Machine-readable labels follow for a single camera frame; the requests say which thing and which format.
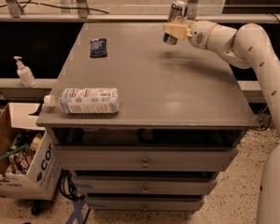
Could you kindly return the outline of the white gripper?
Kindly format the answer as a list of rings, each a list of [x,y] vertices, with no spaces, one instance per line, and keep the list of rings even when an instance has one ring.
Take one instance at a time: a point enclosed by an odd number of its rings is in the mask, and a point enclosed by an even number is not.
[[[185,40],[199,49],[207,49],[207,41],[216,24],[211,21],[191,21],[189,26],[182,23],[167,22],[163,25],[166,37]]]

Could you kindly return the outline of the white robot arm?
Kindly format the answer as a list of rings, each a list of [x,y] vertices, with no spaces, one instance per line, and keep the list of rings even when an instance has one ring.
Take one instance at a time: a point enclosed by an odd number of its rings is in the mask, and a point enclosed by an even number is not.
[[[280,136],[280,60],[261,26],[249,23],[233,29],[211,21],[175,20],[166,22],[163,31],[211,50],[235,67],[253,69]],[[264,165],[256,224],[280,224],[280,144]]]

